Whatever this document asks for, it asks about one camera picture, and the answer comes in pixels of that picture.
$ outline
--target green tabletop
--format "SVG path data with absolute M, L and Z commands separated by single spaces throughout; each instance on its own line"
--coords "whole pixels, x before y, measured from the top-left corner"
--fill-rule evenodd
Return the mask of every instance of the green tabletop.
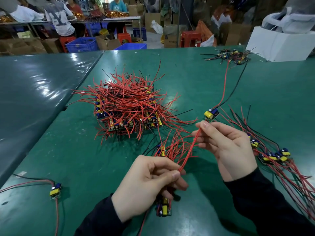
M 161 60 L 155 87 L 167 92 L 166 102 L 176 93 L 181 97 L 172 105 L 182 120 L 202 119 L 203 113 L 217 104 L 223 91 L 226 63 L 204 61 L 200 53 L 215 53 L 212 47 L 106 51 L 83 86 L 93 85 L 108 73 L 125 71 L 154 76 Z M 303 62 L 270 63 L 253 56 L 234 95 L 228 101 L 240 113 L 251 104 L 249 125 L 280 147 L 290 150 L 301 173 L 314 175 L 313 144 L 315 59 Z M 230 94 L 243 69 L 231 68 L 227 74 L 226 96 Z M 70 103 L 77 100 L 74 96 Z M 48 177 L 64 186 L 59 200 L 59 235 L 72 235 L 86 214 L 104 197 L 114 192 L 134 159 L 152 139 L 150 132 L 138 144 L 135 138 L 109 138 L 100 145 L 93 106 L 88 103 L 69 105 L 41 137 L 15 173 L 28 177 Z M 186 127 L 193 131 L 194 126 Z M 254 224 L 237 213 L 211 153 L 195 149 L 198 158 L 186 164 L 185 180 L 189 188 L 178 192 L 179 202 L 172 203 L 171 217 L 159 218 L 152 210 L 142 235 L 254 235 Z M 25 182 L 10 177 L 4 187 Z M 0 194 L 1 235 L 53 235 L 55 205 L 49 198 L 49 185 L 26 186 Z M 292 203 L 288 194 L 286 199 Z M 124 235 L 136 235 L 141 217 L 133 219 Z

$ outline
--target black sleeve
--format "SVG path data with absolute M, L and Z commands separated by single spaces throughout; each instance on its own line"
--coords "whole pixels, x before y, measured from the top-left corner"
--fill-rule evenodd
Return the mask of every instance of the black sleeve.
M 254 222 L 259 235 L 315 235 L 315 226 L 285 200 L 258 168 L 225 185 L 236 210 Z
M 112 203 L 112 194 L 101 200 L 84 218 L 74 236 L 121 235 L 131 220 L 122 223 Z

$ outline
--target white box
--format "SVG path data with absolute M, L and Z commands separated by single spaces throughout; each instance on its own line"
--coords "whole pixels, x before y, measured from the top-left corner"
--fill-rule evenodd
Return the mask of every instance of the white box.
M 254 28 L 246 50 L 272 62 L 306 60 L 315 47 L 315 32 L 306 34 L 286 34 L 267 30 L 260 26 Z

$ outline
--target dark plastic table cover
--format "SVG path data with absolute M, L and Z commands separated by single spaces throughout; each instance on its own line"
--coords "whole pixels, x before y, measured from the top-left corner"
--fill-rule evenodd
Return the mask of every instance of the dark plastic table cover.
M 0 57 L 0 187 L 64 110 L 103 51 Z

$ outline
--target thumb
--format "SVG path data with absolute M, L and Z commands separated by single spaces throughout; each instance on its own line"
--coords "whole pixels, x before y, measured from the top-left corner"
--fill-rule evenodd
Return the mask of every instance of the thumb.
M 164 186 L 177 181 L 180 178 L 180 172 L 178 170 L 171 170 L 168 172 L 165 172 L 161 174 L 158 178 L 153 179 L 159 188 L 161 190 Z
M 201 121 L 200 127 L 205 132 L 205 134 L 207 134 L 216 142 L 218 147 L 227 145 L 229 142 L 231 142 L 230 139 L 224 136 L 221 132 L 218 131 L 218 129 L 216 129 L 207 121 Z

